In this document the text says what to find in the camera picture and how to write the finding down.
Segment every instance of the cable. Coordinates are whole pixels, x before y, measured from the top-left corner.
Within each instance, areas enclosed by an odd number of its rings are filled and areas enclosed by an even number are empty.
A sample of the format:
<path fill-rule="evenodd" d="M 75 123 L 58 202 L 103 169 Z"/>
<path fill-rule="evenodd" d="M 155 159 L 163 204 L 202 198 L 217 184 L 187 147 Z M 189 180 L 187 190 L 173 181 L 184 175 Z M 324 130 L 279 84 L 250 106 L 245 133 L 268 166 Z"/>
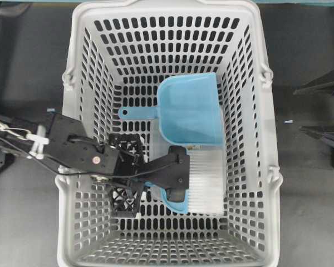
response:
<path fill-rule="evenodd" d="M 160 168 L 157 168 L 157 169 L 153 169 L 153 170 L 149 170 L 149 171 L 140 172 L 140 173 L 134 174 L 134 175 L 114 175 L 114 174 L 106 174 L 106 173 L 103 173 L 103 172 L 93 172 L 93 171 L 88 171 L 88 172 L 74 172 L 74 173 L 70 173 L 70 174 L 64 174 L 62 172 L 56 171 L 55 169 L 51 168 L 47 164 L 43 163 L 41 160 L 38 160 L 35 157 L 32 157 L 32 155 L 30 153 L 28 153 L 25 150 L 19 148 L 18 146 L 14 145 L 10 141 L 8 141 L 8 140 L 6 140 L 4 138 L 1 138 L 1 137 L 0 137 L 0 141 L 4 142 L 5 144 L 8 144 L 9 146 L 11 146 L 12 148 L 16 149 L 17 151 L 25 154 L 26 156 L 31 157 L 36 163 L 38 163 L 39 165 L 41 165 L 45 169 L 51 171 L 52 173 L 54 173 L 56 175 L 63 175 L 63 176 L 99 175 L 99 176 L 103 176 L 103 177 L 113 177 L 113 178 L 135 178 L 135 177 L 139 177 L 139 176 L 142 176 L 142 175 L 151 174 L 153 172 L 157 172 L 157 171 L 163 170 L 163 169 L 168 168 L 169 166 L 177 163 L 177 162 L 173 162 L 173 163 L 170 163 L 170 164 L 165 165 L 163 167 L 160 167 Z"/>

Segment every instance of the black table surface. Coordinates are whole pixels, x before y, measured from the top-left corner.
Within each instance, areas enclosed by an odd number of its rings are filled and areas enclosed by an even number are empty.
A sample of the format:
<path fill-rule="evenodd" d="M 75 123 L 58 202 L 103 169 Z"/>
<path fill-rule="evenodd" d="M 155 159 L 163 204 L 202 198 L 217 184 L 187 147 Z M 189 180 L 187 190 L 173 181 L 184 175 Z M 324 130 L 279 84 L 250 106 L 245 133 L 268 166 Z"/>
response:
<path fill-rule="evenodd" d="M 40 120 L 62 107 L 76 4 L 2 4 L 0 112 Z M 292 95 L 334 69 L 334 7 L 259 5 L 274 71 L 281 187 L 279 266 L 334 267 L 334 151 L 299 132 L 334 125 L 334 96 Z M 18 159 L 0 175 L 0 266 L 57 266 L 58 189 L 53 175 Z"/>

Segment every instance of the small blue object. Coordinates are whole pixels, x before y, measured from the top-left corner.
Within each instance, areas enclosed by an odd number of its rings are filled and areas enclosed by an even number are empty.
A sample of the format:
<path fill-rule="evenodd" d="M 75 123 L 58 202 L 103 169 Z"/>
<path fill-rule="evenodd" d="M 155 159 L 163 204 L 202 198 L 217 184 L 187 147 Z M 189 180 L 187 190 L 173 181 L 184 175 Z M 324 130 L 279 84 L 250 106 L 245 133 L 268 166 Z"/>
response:
<path fill-rule="evenodd" d="M 217 78 L 214 72 L 165 79 L 157 91 L 156 107 L 121 107 L 125 120 L 159 118 L 159 130 L 180 146 L 220 146 L 223 142 Z"/>
<path fill-rule="evenodd" d="M 155 186 L 154 184 L 150 182 L 146 182 L 145 185 L 148 187 Z M 185 191 L 183 202 L 168 201 L 166 190 L 164 190 L 163 188 L 160 188 L 160 195 L 161 195 L 161 200 L 163 201 L 163 204 L 165 204 L 165 206 L 168 207 L 168 209 L 170 209 L 171 211 L 180 213 L 180 214 L 188 213 L 188 190 Z"/>

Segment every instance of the white plastic basket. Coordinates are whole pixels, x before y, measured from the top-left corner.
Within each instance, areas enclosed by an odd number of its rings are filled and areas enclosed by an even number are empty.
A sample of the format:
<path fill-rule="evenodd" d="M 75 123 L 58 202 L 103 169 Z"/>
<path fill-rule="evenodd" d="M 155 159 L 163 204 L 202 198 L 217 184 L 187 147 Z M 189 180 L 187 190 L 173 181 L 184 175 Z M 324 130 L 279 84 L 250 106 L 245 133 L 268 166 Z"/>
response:
<path fill-rule="evenodd" d="M 216 72 L 225 123 L 225 214 L 175 214 L 150 193 L 139 219 L 109 217 L 105 188 L 89 177 L 56 178 L 60 266 L 223 264 L 276 266 L 279 186 L 261 18 L 248 1 L 142 0 L 79 5 L 63 113 L 99 140 L 137 133 L 149 156 L 151 122 L 121 121 L 121 106 L 156 105 L 168 76 Z"/>

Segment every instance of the screw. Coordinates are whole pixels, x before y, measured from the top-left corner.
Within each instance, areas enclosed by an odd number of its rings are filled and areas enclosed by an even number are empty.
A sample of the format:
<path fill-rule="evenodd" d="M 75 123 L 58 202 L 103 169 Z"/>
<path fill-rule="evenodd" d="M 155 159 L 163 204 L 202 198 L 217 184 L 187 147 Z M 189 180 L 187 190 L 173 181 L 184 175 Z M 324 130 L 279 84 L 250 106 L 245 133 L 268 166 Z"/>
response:
<path fill-rule="evenodd" d="M 93 162 L 94 164 L 99 164 L 100 161 L 101 161 L 101 159 L 100 159 L 99 156 L 95 156 L 95 157 L 92 158 L 92 162 Z"/>

